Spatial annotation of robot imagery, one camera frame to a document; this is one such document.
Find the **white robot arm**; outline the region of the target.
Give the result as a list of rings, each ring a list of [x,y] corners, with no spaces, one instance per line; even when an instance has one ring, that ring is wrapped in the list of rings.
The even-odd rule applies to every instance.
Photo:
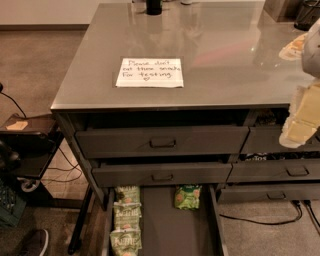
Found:
[[[300,59],[302,70],[315,78],[308,87],[297,87],[279,137],[282,146],[298,148],[320,127],[320,19],[307,33],[287,44],[279,57],[285,60]]]

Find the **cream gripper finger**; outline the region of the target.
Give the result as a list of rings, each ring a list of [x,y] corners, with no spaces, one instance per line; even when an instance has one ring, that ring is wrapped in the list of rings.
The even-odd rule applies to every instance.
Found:
[[[306,36],[307,34],[304,33],[283,47],[279,52],[279,57],[288,61],[300,59]]]
[[[320,83],[298,86],[292,97],[279,143],[287,148],[304,145],[320,127]]]

